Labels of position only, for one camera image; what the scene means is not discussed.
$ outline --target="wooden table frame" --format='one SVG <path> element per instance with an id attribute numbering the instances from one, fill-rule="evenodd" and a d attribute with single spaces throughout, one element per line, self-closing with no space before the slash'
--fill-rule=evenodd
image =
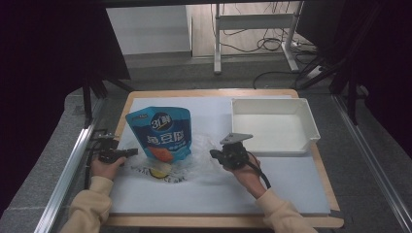
<path id="1" fill-rule="evenodd" d="M 126 125 L 125 116 L 129 113 L 135 98 L 156 97 L 202 97 L 202 96 L 263 96 L 289 95 L 298 98 L 297 92 L 292 89 L 210 89 L 210 90 L 162 90 L 162 91 L 134 91 L 131 92 L 124 105 L 116 135 L 121 135 Z M 330 185 L 324 162 L 316 144 L 311 147 L 313 159 L 318 169 L 326 198 L 330 209 L 340 212 L 339 205 Z M 343 218 L 335 216 L 306 216 L 313 227 L 339 228 L 343 226 Z M 266 228 L 263 215 L 110 215 L 106 225 L 115 226 L 146 226 L 146 227 L 231 227 L 231 228 Z"/>

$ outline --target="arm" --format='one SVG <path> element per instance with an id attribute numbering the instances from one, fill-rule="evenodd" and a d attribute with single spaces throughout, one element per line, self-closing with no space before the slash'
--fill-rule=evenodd
<path id="1" fill-rule="evenodd" d="M 256 166 L 260 162 L 250 155 L 249 160 Z M 264 223 L 277 233 L 316 232 L 296 210 L 291 202 L 280 199 L 272 190 L 266 190 L 259 175 L 248 165 L 238 170 L 229 170 L 237 181 L 246 187 L 256 199 L 256 204 L 263 209 Z"/>
<path id="2" fill-rule="evenodd" d="M 124 160 L 125 157 L 119 158 L 113 164 L 93 160 L 90 188 L 76 195 L 70 206 L 69 220 L 60 232 L 99 232 L 100 225 L 106 221 L 112 206 L 109 194 L 113 178 Z"/>

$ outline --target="wall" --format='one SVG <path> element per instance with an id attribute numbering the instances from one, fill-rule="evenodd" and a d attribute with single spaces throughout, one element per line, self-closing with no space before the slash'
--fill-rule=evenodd
<path id="1" fill-rule="evenodd" d="M 186 6 L 107 9 L 123 54 L 190 51 Z"/>

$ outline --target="human hand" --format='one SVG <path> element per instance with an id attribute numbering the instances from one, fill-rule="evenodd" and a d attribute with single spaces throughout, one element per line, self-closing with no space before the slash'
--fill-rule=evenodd
<path id="1" fill-rule="evenodd" d="M 249 161 L 255 166 L 259 167 L 260 161 L 254 156 L 249 155 Z M 226 171 L 231 172 L 238 182 L 246 187 L 249 193 L 251 193 L 256 199 L 258 199 L 266 191 L 266 188 L 260 182 L 260 175 L 249 165 L 245 165 L 240 169 L 228 169 L 223 167 Z"/>
<path id="2" fill-rule="evenodd" d="M 104 177 L 109 180 L 113 180 L 118 172 L 119 166 L 121 166 L 126 157 L 120 157 L 116 162 L 108 164 L 101 162 L 98 158 L 94 158 L 91 162 L 91 174 L 93 176 Z"/>

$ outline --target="blue snack bag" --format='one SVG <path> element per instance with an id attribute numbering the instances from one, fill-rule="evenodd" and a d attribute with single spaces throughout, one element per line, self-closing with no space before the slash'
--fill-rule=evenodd
<path id="1" fill-rule="evenodd" d="M 126 115 L 147 157 L 173 163 L 190 153 L 190 111 L 178 107 L 148 107 Z"/>

